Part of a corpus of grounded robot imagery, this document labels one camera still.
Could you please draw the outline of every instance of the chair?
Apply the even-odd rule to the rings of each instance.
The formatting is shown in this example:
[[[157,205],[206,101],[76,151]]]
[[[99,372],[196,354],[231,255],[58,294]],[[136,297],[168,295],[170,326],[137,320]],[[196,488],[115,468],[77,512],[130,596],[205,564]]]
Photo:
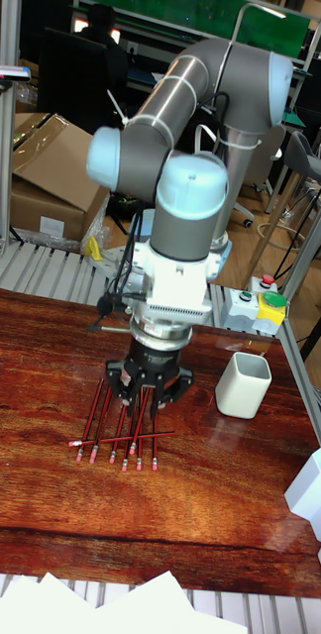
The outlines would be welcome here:
[[[278,182],[272,192],[270,197],[266,212],[270,213],[275,199],[278,195],[279,189],[284,181],[285,175],[289,169],[292,170],[292,174],[289,178],[288,183],[285,185],[283,193],[275,206],[274,211],[270,214],[270,221],[263,225],[267,227],[266,234],[259,239],[259,242],[253,252],[252,258],[250,260],[249,269],[247,271],[246,277],[243,282],[243,287],[245,288],[249,283],[249,280],[259,262],[260,257],[262,256],[270,237],[280,220],[283,211],[285,210],[286,204],[290,200],[295,187],[297,186],[300,178],[302,176],[313,178],[321,183],[321,159],[313,154],[307,139],[301,132],[293,132],[287,148],[284,152],[283,157],[284,166],[279,175]]]
[[[40,57],[38,111],[58,113],[94,134],[118,124],[107,94],[106,47],[46,29]]]
[[[265,134],[262,143],[255,149],[251,158],[248,170],[245,175],[244,184],[252,185],[257,191],[267,189],[272,192],[268,177],[273,162],[280,159],[280,146],[285,137],[284,126],[273,126]],[[243,213],[247,220],[244,220],[245,227],[251,227],[254,221],[254,214],[239,202],[235,204],[235,209]]]

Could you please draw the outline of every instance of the floor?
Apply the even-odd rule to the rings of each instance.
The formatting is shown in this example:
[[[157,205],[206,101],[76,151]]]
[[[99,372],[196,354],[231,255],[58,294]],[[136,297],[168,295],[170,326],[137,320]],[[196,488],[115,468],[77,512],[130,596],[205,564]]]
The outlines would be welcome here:
[[[244,216],[233,212],[228,225],[228,233],[233,243],[231,254],[226,265],[217,278],[218,283],[234,288],[241,288],[251,254],[257,244],[257,227],[266,222],[268,216],[264,213],[268,201],[265,193],[258,193],[252,187],[243,187],[239,202],[255,214],[252,227],[246,229],[243,225]],[[110,227],[110,247],[125,244],[125,236],[117,229],[108,217],[105,224]],[[277,243],[289,245],[287,232],[276,230],[273,240]],[[270,245],[266,248],[255,274],[265,272],[274,274],[284,252]],[[288,258],[288,264],[295,259],[295,255]],[[304,283],[291,302],[289,320],[294,335],[298,340],[305,338],[321,315],[321,308],[316,305],[321,295],[321,260],[315,260],[308,271]],[[321,339],[306,361],[306,368],[313,385],[321,389]]]

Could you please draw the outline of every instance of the red pencil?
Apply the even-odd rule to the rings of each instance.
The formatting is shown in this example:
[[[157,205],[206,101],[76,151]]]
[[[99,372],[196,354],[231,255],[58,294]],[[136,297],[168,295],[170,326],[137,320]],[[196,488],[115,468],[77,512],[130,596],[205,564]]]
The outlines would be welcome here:
[[[132,445],[130,448],[130,454],[134,454],[135,450],[136,450],[136,446],[137,446],[137,439],[138,439],[138,435],[140,433],[140,429],[141,429],[141,425],[142,425],[142,421],[143,421],[143,417],[144,417],[144,413],[145,413],[145,409],[146,409],[146,405],[147,405],[147,400],[150,394],[150,388],[147,387],[146,388],[146,393],[144,394],[143,397],[143,402],[141,404],[141,411],[140,411],[140,415],[139,415],[139,419],[137,422],[137,426],[136,426],[136,430],[135,430],[135,434],[133,437],[133,441],[132,441]]]
[[[171,430],[169,432],[156,432],[154,434],[139,434],[139,438],[145,440],[147,438],[154,438],[155,436],[172,436],[173,434],[175,434],[175,432]],[[117,443],[121,443],[124,440],[133,440],[133,436],[114,436],[113,438],[101,438],[99,440],[99,444],[102,445],[102,443],[115,443],[116,441]],[[94,440],[70,440],[68,445],[69,447],[79,447],[80,445],[92,445],[94,442]]]
[[[158,413],[156,412],[156,416],[155,416],[155,422],[154,422],[154,432],[155,434],[157,433],[157,429],[158,429]],[[157,471],[158,465],[157,465],[157,436],[154,436],[153,439],[153,459],[152,459],[152,469],[154,472]]]
[[[110,402],[112,399],[112,389],[110,387],[110,385],[108,386],[107,392],[106,392],[106,398],[102,407],[102,411],[101,411],[101,416],[100,416],[100,420],[99,420],[99,424],[97,427],[97,432],[96,432],[96,436],[95,436],[95,444],[92,448],[92,452],[91,452],[91,456],[90,456],[90,460],[89,463],[90,465],[93,465],[95,462],[95,458],[96,458],[96,454],[98,452],[98,446],[99,446],[99,442],[101,440],[101,436],[103,434],[103,430],[105,429],[105,425],[106,425],[106,419],[107,419],[107,412],[110,406]]]
[[[124,405],[122,410],[121,410],[121,416],[120,416],[119,424],[118,424],[117,430],[116,430],[116,438],[118,438],[121,435],[122,425],[123,425],[123,422],[125,420],[126,409],[127,409],[127,405]],[[115,442],[113,444],[113,447],[112,447],[111,456],[110,456],[110,464],[111,465],[113,465],[114,462],[115,462],[117,445],[118,445],[118,441],[115,440]]]
[[[97,403],[98,403],[98,399],[99,399],[99,396],[100,396],[100,392],[101,392],[101,388],[102,388],[103,383],[104,383],[104,379],[100,378],[99,384],[97,385],[96,394],[95,394],[95,397],[93,399],[93,403],[92,403],[92,406],[91,406],[91,410],[90,410],[90,413],[89,413],[89,417],[88,417],[87,423],[85,425],[84,433],[82,435],[82,440],[83,441],[86,440],[87,434],[89,433],[89,429],[91,427],[92,419],[94,417],[95,409],[97,407]],[[82,454],[83,454],[83,448],[81,446],[80,449],[78,450],[77,456],[76,456],[76,462],[77,463],[79,463],[81,461]]]

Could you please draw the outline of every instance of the computer monitor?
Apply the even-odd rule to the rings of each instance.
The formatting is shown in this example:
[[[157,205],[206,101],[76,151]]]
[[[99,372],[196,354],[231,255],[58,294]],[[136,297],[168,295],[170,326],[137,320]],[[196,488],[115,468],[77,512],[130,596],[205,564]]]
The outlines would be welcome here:
[[[106,47],[76,35],[46,29],[40,57],[39,112],[62,115],[93,134],[111,125]]]

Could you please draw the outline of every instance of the wooden table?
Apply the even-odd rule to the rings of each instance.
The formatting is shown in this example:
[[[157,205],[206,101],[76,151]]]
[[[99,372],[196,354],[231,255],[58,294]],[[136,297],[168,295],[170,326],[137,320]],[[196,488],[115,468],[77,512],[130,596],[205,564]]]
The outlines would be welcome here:
[[[110,448],[92,467],[67,446],[105,360],[130,344],[86,333],[94,318],[0,290],[0,572],[139,583],[171,570],[187,587],[321,597],[320,544],[283,497],[317,441],[280,342],[196,328],[181,359],[195,384],[160,415],[176,435],[159,439],[159,470],[149,442],[144,469],[123,474]],[[273,377],[250,421],[214,401],[239,350],[266,352]]]

